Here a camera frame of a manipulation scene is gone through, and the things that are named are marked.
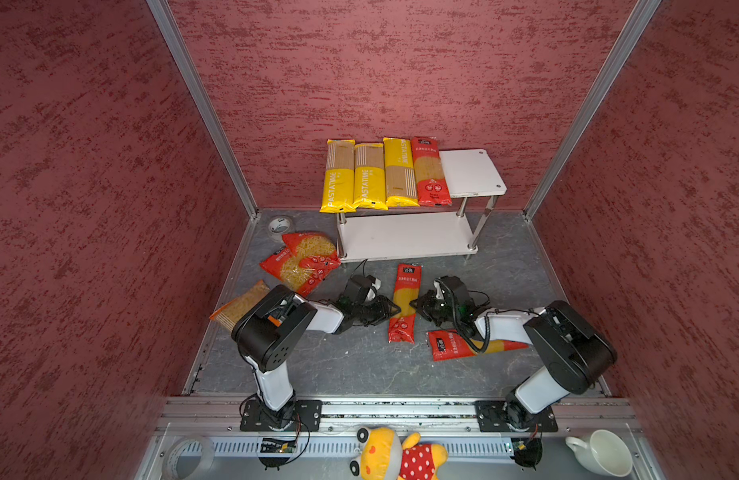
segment red polka dot fabric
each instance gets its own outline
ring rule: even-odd
[[[436,473],[433,466],[431,445],[416,445],[407,448],[402,454],[402,468],[399,476],[404,480],[430,480]]]

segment pasta package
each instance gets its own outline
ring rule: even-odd
[[[302,296],[308,296],[324,280],[331,270],[303,268],[300,260],[292,254],[288,246],[260,263],[260,268],[281,280],[281,283]]]
[[[412,139],[415,180],[417,180],[418,202],[421,206],[452,205],[444,169],[441,168],[439,144],[435,138],[414,137]]]
[[[404,138],[384,138],[385,205],[420,206],[417,201],[412,147]]]
[[[326,173],[319,212],[339,214],[355,212],[354,145],[355,140],[326,141]]]
[[[393,290],[393,302],[402,311],[391,317],[388,324],[389,342],[415,342],[415,309],[409,304],[420,293],[422,266],[399,264],[396,271],[396,286]]]
[[[340,258],[332,240],[321,232],[302,232],[284,234],[281,240],[290,248],[295,258],[300,259],[298,266],[313,270],[319,278],[340,266]]]
[[[236,326],[236,322],[238,322],[245,313],[252,310],[252,307],[257,305],[269,291],[270,289],[268,288],[268,285],[266,285],[262,280],[259,280],[247,291],[247,293],[236,297],[215,310],[215,312],[210,315],[210,320],[220,323],[225,330],[231,332]]]
[[[483,342],[472,340],[476,348],[481,348]],[[431,353],[434,362],[441,360],[462,359],[478,355],[471,350],[462,337],[451,330],[436,330],[428,332],[428,342],[431,344]],[[485,353],[508,352],[528,348],[529,345],[511,340],[490,340]]]
[[[388,210],[385,205],[383,144],[356,145],[354,208]]]

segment stuffed toy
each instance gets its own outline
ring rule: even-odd
[[[436,470],[447,461],[447,450],[418,443],[419,433],[402,443],[390,428],[362,427],[356,437],[364,450],[351,461],[351,473],[364,480],[437,480]]]

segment white mug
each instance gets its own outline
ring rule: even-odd
[[[583,438],[566,437],[565,442],[575,452],[577,462],[591,472],[612,477],[631,474],[631,451],[609,430],[597,430]]]

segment black mounting bracket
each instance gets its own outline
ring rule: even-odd
[[[318,432],[321,421],[321,407],[321,400],[297,400],[292,417],[299,418],[311,433]],[[241,432],[294,432],[295,428],[298,427],[296,422],[291,422],[285,429],[280,430],[276,422],[273,421],[274,419],[270,415],[266,415],[264,409],[268,410],[265,405],[260,405],[258,398],[251,398],[247,401],[241,414],[239,430]]]
[[[474,407],[476,407],[476,419],[479,421],[480,432],[534,432],[534,428],[528,428],[522,431],[506,423],[505,415],[503,414],[505,402],[502,400],[479,400],[474,402]],[[537,424],[539,429],[546,433],[559,431],[559,426],[556,424],[556,416],[550,406],[547,406],[542,412],[537,414]]]

